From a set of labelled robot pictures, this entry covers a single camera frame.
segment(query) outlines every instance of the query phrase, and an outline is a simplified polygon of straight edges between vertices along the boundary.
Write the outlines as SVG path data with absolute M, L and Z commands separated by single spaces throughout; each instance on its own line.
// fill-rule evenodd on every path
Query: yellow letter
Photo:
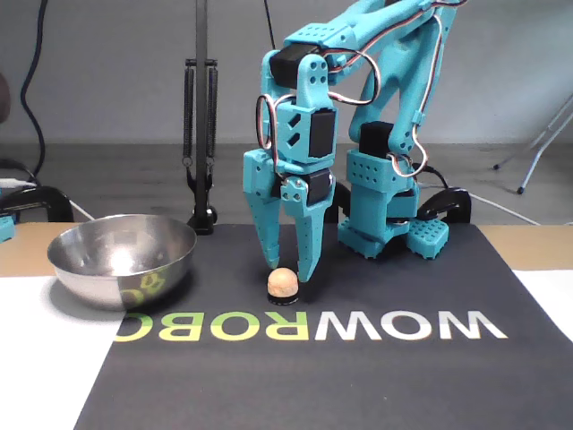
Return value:
M 161 323 L 165 325 L 165 329 L 159 332 L 159 337 L 162 340 L 170 340 L 172 342 L 186 342 L 197 341 L 201 336 L 201 327 L 203 325 L 203 312 L 178 312 L 174 314 L 167 314 L 161 318 Z M 191 318 L 191 323 L 180 324 L 175 322 L 175 318 Z M 173 334 L 176 330 L 189 331 L 186 334 Z
M 228 334 L 223 331 L 223 323 L 229 318 L 244 318 L 247 321 L 247 330 L 241 334 Z M 256 316 L 246 312 L 227 312 L 216 317 L 211 323 L 211 333 L 221 340 L 237 341 L 247 340 L 259 331 L 259 320 Z
M 265 312 L 275 323 L 267 327 L 267 336 L 274 340 L 308 340 L 308 324 L 306 322 L 306 312 L 297 312 L 296 321 L 290 322 L 283 318 L 278 312 Z M 295 329 L 295 333 L 279 333 L 280 329 Z
M 153 327 L 153 320 L 146 314 L 127 314 L 125 318 L 137 318 L 138 320 L 141 320 L 141 327 L 134 334 L 130 334 L 129 336 L 116 335 L 116 342 L 132 342 L 134 340 L 141 339 L 149 333 L 151 331 L 151 327 Z

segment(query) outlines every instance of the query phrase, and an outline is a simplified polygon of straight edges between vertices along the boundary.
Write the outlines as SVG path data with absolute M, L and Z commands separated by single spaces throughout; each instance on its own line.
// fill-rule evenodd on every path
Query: turquoise robotic arm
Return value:
M 416 219 L 415 177 L 427 162 L 417 138 L 439 79 L 443 46 L 457 7 L 427 0 L 360 0 L 327 23 L 311 23 L 262 60 L 256 123 L 260 148 L 244 154 L 244 194 L 270 268 L 278 267 L 281 206 L 295 220 L 298 277 L 307 281 L 321 257 L 325 211 L 333 203 L 338 108 L 356 106 L 347 153 L 352 185 L 350 214 L 338 240 L 367 258 L 403 236 L 407 246 L 434 258 L 448 240 L 448 225 Z M 364 64 L 372 70 L 362 98 L 331 90 Z M 395 124 L 381 111 L 399 92 Z M 409 153 L 423 154 L 414 169 Z

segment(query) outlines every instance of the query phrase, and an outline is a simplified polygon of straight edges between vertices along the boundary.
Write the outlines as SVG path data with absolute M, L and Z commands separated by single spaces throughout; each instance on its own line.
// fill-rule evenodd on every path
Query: wire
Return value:
M 525 217 L 525 216 L 521 215 L 520 213 L 517 213 L 515 211 L 512 211 L 511 209 L 508 209 L 504 206 L 501 206 L 500 204 L 498 204 L 496 202 L 492 202 L 490 200 L 484 199 L 483 197 L 480 197 L 479 195 L 475 195 L 472 193 L 469 193 L 469 195 L 472 198 L 479 200 L 480 202 L 487 203 L 487 204 L 493 206 L 494 208 L 497 208 L 497 209 L 500 209 L 504 212 L 507 212 L 508 214 L 513 215 L 516 218 L 522 219 L 523 221 L 528 222 L 529 224 L 531 224 L 533 226 L 541 226 L 541 224 L 538 223 L 537 221 L 533 221 L 532 219 L 529 219 L 528 217 Z
M 28 174 L 29 182 L 33 182 L 38 186 L 41 185 L 36 176 L 23 163 L 16 161 L 15 159 L 0 159 L 0 169 L 20 170 L 21 172 Z
M 432 67 L 430 69 L 430 76 L 428 78 L 428 82 L 426 84 L 426 90 L 423 94 L 422 103 L 420 105 L 420 109 L 419 109 L 420 113 L 424 112 L 426 105 L 428 104 L 428 100 L 430 99 L 430 93 L 432 92 L 433 82 L 434 82 L 434 79 L 436 77 L 436 70 L 438 68 L 438 59 L 440 58 L 441 42 L 443 39 L 443 37 L 442 37 L 443 36 L 443 26 L 441 24 L 440 17 L 438 15 L 434 14 L 432 16 L 432 18 L 434 20 L 436 20 L 436 22 L 438 23 L 438 29 L 440 32 L 439 32 L 438 40 L 436 41 L 436 45 L 435 45 L 434 50 L 433 50 Z M 414 170 L 412 173 L 403 173 L 402 170 L 400 169 L 400 165 L 398 164 L 398 157 L 396 156 L 396 154 L 393 154 L 392 152 L 390 152 L 388 154 L 388 157 L 392 160 L 392 168 L 394 169 L 394 172 L 396 172 L 396 174 L 398 176 L 401 176 L 401 177 L 417 176 L 423 171 L 423 169 L 426 167 L 426 164 L 428 164 L 428 153 L 426 152 L 425 148 L 422 146 L 422 144 L 418 140 L 418 127 L 419 126 L 420 126 L 419 124 L 414 124 L 414 126 L 412 127 L 412 140 L 414 141 L 414 145 L 422 153 L 422 162 L 420 163 L 419 168 Z
M 255 110 L 255 121 L 257 124 L 257 141 L 259 141 L 259 146 L 264 150 L 272 150 L 272 161 L 275 168 L 275 173 L 283 178 L 283 176 L 278 172 L 278 120 L 277 120 L 277 108 L 283 101 L 288 99 L 294 99 L 294 94 L 285 94 L 279 97 L 277 100 L 273 100 L 269 94 L 261 94 L 257 98 L 257 107 Z M 267 135 L 267 140 L 264 141 L 263 137 L 263 117 L 262 117 L 262 103 L 267 105 L 267 110 L 269 111 L 269 134 Z
M 431 8 L 436 8 L 436 7 L 459 7 L 459 6 L 463 6 L 464 4 L 467 3 L 468 0 L 460 0 L 459 2 L 456 3 L 448 3 L 448 2 L 433 2 L 431 4 Z M 422 15 L 424 15 L 425 13 L 427 13 L 428 11 L 420 11 L 415 13 L 414 15 L 402 20 L 402 21 L 398 21 L 393 25 L 390 25 L 387 29 L 384 29 L 383 31 L 381 31 L 380 33 L 378 33 L 376 36 L 374 36 L 372 39 L 370 39 L 368 41 L 368 43 L 366 45 L 364 45 L 362 47 L 362 49 L 360 49 L 361 52 L 366 52 L 368 51 L 370 48 L 372 48 L 374 45 L 376 45 L 384 36 L 388 35 L 389 33 L 391 33 L 393 30 L 397 30 L 400 29 L 402 27 L 407 26 L 408 24 L 411 24 L 412 22 L 414 22 L 415 20 L 417 20 L 418 18 L 420 18 Z M 338 73 L 340 72 L 342 69 L 347 68 L 350 65 L 353 65 L 356 61 L 358 61 L 360 59 L 360 56 L 352 56 L 346 63 L 344 63 L 343 65 L 337 66 L 337 67 L 333 67 L 332 69 L 330 69 L 331 73 Z
M 420 166 L 420 163 L 414 163 L 412 165 L 413 168 L 418 168 L 419 166 Z M 444 185 L 444 188 L 449 188 L 448 183 L 446 182 L 446 178 L 437 169 L 433 168 L 432 166 L 426 165 L 426 167 L 423 168 L 423 172 L 431 173 L 431 174 L 437 176 L 439 178 L 439 180 L 441 181 L 441 183 Z
M 334 91 L 329 91 L 329 97 L 341 103 L 346 103 L 347 105 L 354 105 L 354 106 L 370 105 L 371 103 L 373 103 L 374 100 L 378 98 L 378 96 L 380 96 L 381 83 L 382 83 L 381 71 L 376 62 L 374 61 L 374 59 L 364 52 L 356 51 L 354 49 L 348 49 L 345 47 L 336 47 L 327 49 L 322 53 L 322 55 L 327 56 L 330 54 L 342 54 L 348 52 L 352 52 L 357 54 L 358 56 L 363 57 L 370 64 L 372 72 L 374 73 L 374 92 L 372 94 L 372 98 L 370 100 L 354 100 L 346 96 L 343 96 L 342 94 L 338 94 L 337 92 Z
M 38 164 L 34 167 L 33 173 L 34 176 L 37 176 L 39 171 L 42 169 L 44 165 L 44 160 L 46 158 L 46 142 L 44 141 L 44 134 L 42 133 L 42 128 L 39 126 L 38 120 L 32 113 L 30 107 L 28 106 L 28 102 L 26 101 L 26 94 L 28 92 L 28 88 L 30 83 L 32 82 L 32 78 L 34 77 L 34 73 L 36 72 L 36 68 L 38 67 L 39 57 L 42 52 L 42 41 L 44 39 L 44 17 L 46 15 L 46 8 L 47 8 L 47 0 L 42 0 L 39 11 L 38 11 L 38 27 L 37 27 L 37 34 L 36 34 L 36 48 L 34 50 L 34 57 L 32 58 L 32 62 L 30 65 L 30 69 L 24 80 L 24 84 L 21 87 L 20 92 L 20 102 L 28 118 L 34 125 L 34 129 L 36 130 L 36 134 L 38 135 L 38 143 L 39 143 L 39 158 Z
M 86 217 L 87 219 L 93 221 L 95 218 L 93 218 L 91 215 L 89 215 L 88 212 L 86 212 L 78 203 L 70 200 L 70 204 L 78 210 L 79 213 L 81 213 L 84 217 Z
M 267 24 L 269 25 L 270 44 L 272 45 L 273 49 L 277 49 L 275 45 L 275 35 L 272 30 L 272 20 L 270 19 L 269 3 L 267 2 L 267 0 L 264 0 L 264 2 L 265 2 L 265 12 L 267 13 Z
M 441 185 L 426 184 L 426 183 L 423 183 L 423 182 L 419 182 L 419 183 L 418 183 L 418 186 L 420 186 L 420 188 L 441 188 Z M 540 224 L 539 222 L 534 221 L 534 220 L 532 220 L 532 219 L 529 219 L 528 217 L 526 217 L 526 216 L 524 216 L 524 215 L 521 215 L 520 213 L 517 213 L 517 212 L 515 212 L 515 211 L 512 211 L 511 209 L 508 209 L 508 208 L 506 208 L 505 206 L 501 206 L 500 204 L 498 204 L 498 203 L 496 203 L 496 202 L 492 202 L 492 201 L 490 201 L 490 200 L 484 199 L 483 197 L 481 197 L 481 196 L 479 196 L 479 195 L 476 195 L 476 194 L 473 194 L 473 193 L 470 193 L 470 192 L 467 192 L 467 193 L 468 193 L 468 194 L 470 195 L 470 197 L 472 197 L 473 199 L 476 199 L 476 200 L 479 201 L 479 202 L 483 202 L 483 203 L 489 204 L 489 205 L 493 206 L 494 208 L 497 208 L 497 209 L 499 209 L 499 210 L 501 210 L 501 211 L 507 212 L 509 215 L 513 215 L 513 216 L 516 217 L 516 218 L 522 219 L 523 221 L 525 221 L 525 222 L 531 224 L 532 226 L 541 226 L 541 224 Z

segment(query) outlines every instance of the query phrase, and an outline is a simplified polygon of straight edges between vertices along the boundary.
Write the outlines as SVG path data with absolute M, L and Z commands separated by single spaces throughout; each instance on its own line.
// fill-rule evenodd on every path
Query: black cable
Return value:
M 414 169 L 420 168 L 420 163 L 413 163 L 412 168 L 414 168 Z M 449 188 L 448 183 L 446 182 L 446 179 L 444 178 L 444 176 L 438 170 L 433 168 L 432 166 L 426 165 L 426 167 L 423 168 L 422 171 L 426 172 L 426 173 L 432 173 L 433 175 L 437 176 L 440 179 L 441 183 L 444 185 L 444 188 L 446 188 L 446 189 Z
M 270 20 L 270 11 L 269 11 L 269 3 L 267 0 L 265 2 L 265 12 L 267 13 L 267 24 L 269 25 L 269 35 L 270 35 L 270 44 L 272 45 L 273 49 L 277 49 L 275 45 L 275 35 L 272 30 L 272 21 Z
M 20 161 L 16 161 L 15 159 L 0 159 L 0 170 L 20 170 L 21 172 L 27 173 L 30 179 L 29 182 L 33 182 L 37 186 L 41 186 L 41 183 L 36 178 L 29 168 L 27 168 L 23 163 Z
M 38 142 L 39 142 L 39 158 L 38 164 L 34 167 L 33 176 L 37 176 L 39 171 L 42 169 L 44 165 L 44 159 L 46 158 L 46 143 L 44 141 L 44 134 L 42 133 L 42 129 L 39 126 L 38 120 L 32 113 L 30 107 L 28 106 L 28 102 L 26 101 L 26 93 L 28 92 L 28 87 L 34 77 L 34 73 L 36 72 L 36 68 L 38 67 L 39 56 L 42 51 L 42 40 L 44 38 L 44 16 L 46 15 L 46 8 L 47 8 L 47 0 L 42 0 L 39 6 L 38 12 L 38 27 L 37 27 L 37 34 L 36 34 L 36 48 L 34 50 L 34 57 L 32 58 L 32 63 L 30 65 L 30 69 L 28 71 L 28 75 L 24 80 L 24 84 L 21 87 L 20 92 L 20 102 L 26 114 L 28 114 L 28 118 L 34 125 L 34 129 L 36 130 L 36 134 L 38 135 Z

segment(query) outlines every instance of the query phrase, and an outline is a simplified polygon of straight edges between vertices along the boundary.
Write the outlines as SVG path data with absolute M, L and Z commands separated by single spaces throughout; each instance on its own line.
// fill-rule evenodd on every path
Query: wooden sphere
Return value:
M 267 287 L 273 297 L 292 297 L 298 292 L 298 277 L 290 269 L 281 267 L 270 273 Z

